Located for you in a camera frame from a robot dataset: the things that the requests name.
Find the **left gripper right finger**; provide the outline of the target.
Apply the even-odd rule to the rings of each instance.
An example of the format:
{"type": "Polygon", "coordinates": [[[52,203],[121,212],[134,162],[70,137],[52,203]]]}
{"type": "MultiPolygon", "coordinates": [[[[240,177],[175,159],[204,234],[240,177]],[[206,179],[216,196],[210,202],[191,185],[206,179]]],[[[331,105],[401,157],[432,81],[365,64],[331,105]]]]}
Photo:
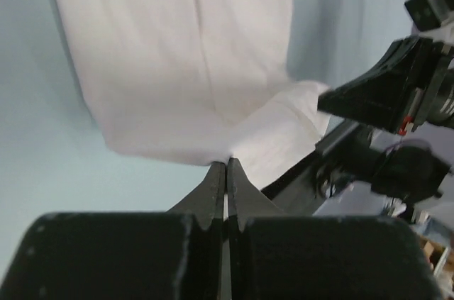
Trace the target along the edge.
{"type": "Polygon", "coordinates": [[[289,216],[226,169],[234,299],[440,299],[419,240],[386,216],[289,216]]]}

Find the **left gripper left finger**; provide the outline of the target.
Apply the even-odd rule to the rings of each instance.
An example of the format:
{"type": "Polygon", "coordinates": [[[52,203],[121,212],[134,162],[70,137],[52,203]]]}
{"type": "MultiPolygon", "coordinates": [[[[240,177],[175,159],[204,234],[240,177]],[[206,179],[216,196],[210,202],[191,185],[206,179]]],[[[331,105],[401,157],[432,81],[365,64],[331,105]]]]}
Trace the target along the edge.
{"type": "Polygon", "coordinates": [[[226,166],[166,212],[47,213],[25,232],[2,299],[219,299],[226,166]]]}

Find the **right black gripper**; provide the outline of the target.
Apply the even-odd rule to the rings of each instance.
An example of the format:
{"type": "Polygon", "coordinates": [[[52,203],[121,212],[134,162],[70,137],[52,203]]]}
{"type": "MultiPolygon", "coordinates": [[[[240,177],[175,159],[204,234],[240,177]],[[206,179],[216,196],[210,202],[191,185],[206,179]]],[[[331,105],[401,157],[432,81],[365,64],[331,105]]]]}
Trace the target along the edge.
{"type": "Polygon", "coordinates": [[[317,110],[400,135],[445,123],[442,90],[452,60],[451,43],[417,35],[396,40],[366,73],[322,93],[317,110]]]}

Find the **white t shirt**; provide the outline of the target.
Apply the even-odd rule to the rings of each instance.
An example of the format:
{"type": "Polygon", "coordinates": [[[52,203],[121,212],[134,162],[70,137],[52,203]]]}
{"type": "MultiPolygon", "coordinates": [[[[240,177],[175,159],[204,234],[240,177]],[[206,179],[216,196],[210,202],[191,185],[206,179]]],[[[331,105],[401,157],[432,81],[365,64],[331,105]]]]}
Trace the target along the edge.
{"type": "Polygon", "coordinates": [[[234,157],[262,188],[326,132],[326,85],[287,72],[292,0],[56,3],[86,105],[117,153],[234,157]]]}

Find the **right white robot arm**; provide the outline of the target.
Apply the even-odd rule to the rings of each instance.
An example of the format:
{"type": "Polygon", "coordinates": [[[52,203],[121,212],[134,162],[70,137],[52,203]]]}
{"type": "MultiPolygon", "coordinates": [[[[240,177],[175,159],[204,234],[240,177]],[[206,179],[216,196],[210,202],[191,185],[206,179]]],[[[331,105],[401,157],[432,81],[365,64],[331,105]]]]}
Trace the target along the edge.
{"type": "Polygon", "coordinates": [[[334,145],[334,156],[314,176],[324,198],[338,196],[353,182],[366,182],[375,194],[414,206],[439,199],[439,186],[451,174],[449,163],[417,140],[382,151],[371,148],[373,130],[404,137],[425,123],[453,128],[453,45],[427,37],[394,41],[363,75],[322,93],[317,109],[353,121],[361,130],[334,145]]]}

